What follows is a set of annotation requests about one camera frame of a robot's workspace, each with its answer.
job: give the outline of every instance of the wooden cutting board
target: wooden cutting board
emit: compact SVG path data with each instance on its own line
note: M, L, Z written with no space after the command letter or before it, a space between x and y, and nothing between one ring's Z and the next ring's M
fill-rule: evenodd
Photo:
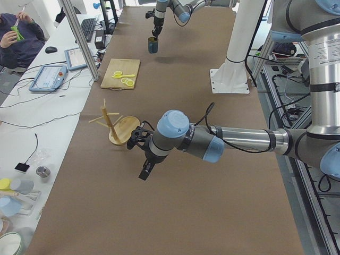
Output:
M139 65L139 59L112 58L100 87L102 89L134 89ZM121 78L112 78L115 71L122 71L123 75L135 74L135 77L129 77L134 81L134 85L129 87L121 81Z

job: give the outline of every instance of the round wooden base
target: round wooden base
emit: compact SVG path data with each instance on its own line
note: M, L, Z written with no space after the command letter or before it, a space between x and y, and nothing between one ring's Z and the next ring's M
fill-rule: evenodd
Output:
M127 116L122 118L113 128L116 132L116 137L110 131L108 138L114 145L123 145L127 143L131 137L131 132L140 125L139 119L133 116Z

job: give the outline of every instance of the computer mouse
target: computer mouse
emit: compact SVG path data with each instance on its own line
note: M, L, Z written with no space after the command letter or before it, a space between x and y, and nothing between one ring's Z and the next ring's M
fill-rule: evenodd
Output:
M45 49L45 52L48 54L48 53L53 53L53 52L57 52L58 49L56 47L53 47L53 46L48 46L46 49Z

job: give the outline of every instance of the bowl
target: bowl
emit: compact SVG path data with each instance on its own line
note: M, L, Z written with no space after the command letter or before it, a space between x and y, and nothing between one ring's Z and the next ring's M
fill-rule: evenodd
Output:
M1 255L21 255L22 239L16 232L8 232L0 237Z

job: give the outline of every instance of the white cup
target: white cup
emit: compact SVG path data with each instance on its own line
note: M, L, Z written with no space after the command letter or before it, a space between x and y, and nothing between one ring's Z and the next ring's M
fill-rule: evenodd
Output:
M0 210L7 217L17 214L21 209L21 202L8 195L0 198Z
M10 189L14 191L18 191L22 194L28 194L33 190L34 182L31 180L21 180L14 179L11 182Z
M18 233L9 232L0 237L1 255L22 255L22 253L22 239Z

